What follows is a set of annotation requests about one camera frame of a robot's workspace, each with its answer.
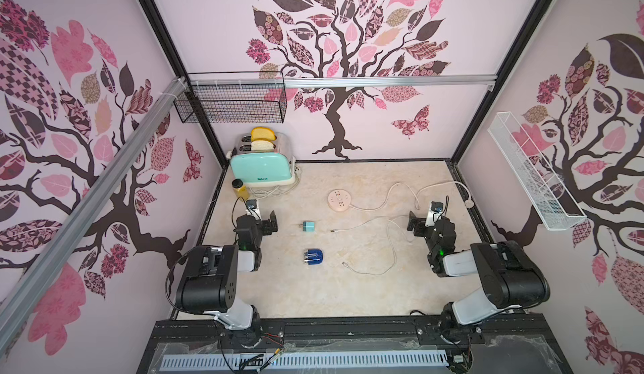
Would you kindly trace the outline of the mint green usb charger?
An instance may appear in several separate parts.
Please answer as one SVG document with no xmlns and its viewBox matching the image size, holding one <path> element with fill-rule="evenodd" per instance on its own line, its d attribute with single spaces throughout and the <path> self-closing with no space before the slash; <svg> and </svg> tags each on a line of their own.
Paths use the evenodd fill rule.
<svg viewBox="0 0 644 374">
<path fill-rule="evenodd" d="M 302 221 L 298 224 L 298 228 L 303 232 L 314 232 L 315 223 L 313 221 Z"/>
</svg>

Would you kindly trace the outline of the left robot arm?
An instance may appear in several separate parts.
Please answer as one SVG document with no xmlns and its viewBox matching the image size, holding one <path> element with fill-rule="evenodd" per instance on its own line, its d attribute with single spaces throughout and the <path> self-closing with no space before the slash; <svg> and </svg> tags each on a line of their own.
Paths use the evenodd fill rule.
<svg viewBox="0 0 644 374">
<path fill-rule="evenodd" d="M 266 220 L 238 217 L 235 243 L 197 246 L 179 258 L 185 267 L 176 291 L 166 291 L 169 303 L 179 312 L 213 318 L 235 345 L 258 346 L 263 337 L 260 315 L 255 306 L 236 297 L 237 278 L 239 273 L 259 270 L 263 238 L 277 231 L 274 212 Z"/>
</svg>

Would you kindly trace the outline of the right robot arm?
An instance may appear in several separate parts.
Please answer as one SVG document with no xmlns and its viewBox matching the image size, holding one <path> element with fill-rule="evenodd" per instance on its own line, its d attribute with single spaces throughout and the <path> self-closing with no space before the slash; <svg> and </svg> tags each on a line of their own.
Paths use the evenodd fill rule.
<svg viewBox="0 0 644 374">
<path fill-rule="evenodd" d="M 449 344 L 459 344 L 459 333 L 466 327 L 508 310 L 531 309 L 550 297 L 545 276 L 515 241 L 473 243 L 458 252 L 455 224 L 437 212 L 426 218 L 409 213 L 407 230 L 424 238 L 429 266 L 438 277 L 477 275 L 481 282 L 480 288 L 444 306 L 438 332 Z"/>
</svg>

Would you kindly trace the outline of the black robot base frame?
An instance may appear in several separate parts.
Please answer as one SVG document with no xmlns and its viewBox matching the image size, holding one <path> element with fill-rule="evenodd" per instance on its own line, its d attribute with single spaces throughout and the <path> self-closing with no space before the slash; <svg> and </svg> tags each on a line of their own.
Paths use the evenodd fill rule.
<svg viewBox="0 0 644 374">
<path fill-rule="evenodd" d="M 266 370 L 230 373 L 568 373 L 570 364 L 540 314 L 517 312 L 489 318 L 459 333 L 457 345 L 438 332 L 439 316 L 261 319 L 258 346 L 231 343 L 214 320 L 162 320 L 154 326 L 138 366 L 157 369 L 165 355 L 281 352 L 428 351 L 447 354 L 447 367 Z"/>
</svg>

